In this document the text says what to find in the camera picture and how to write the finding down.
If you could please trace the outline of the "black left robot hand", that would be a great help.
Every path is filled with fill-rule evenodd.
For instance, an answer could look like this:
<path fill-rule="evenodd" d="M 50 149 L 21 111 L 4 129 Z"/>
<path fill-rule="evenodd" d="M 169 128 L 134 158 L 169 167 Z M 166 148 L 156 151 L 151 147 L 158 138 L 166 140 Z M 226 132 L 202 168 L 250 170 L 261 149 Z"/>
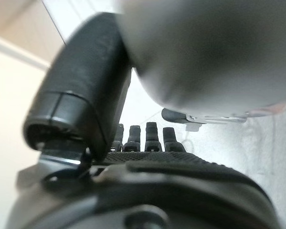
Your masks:
<path fill-rule="evenodd" d="M 174 129 L 118 124 L 131 65 L 115 15 L 85 23 L 56 57 L 23 125 L 38 163 L 17 176 L 8 229 L 278 229 L 261 187 L 187 153 Z"/>

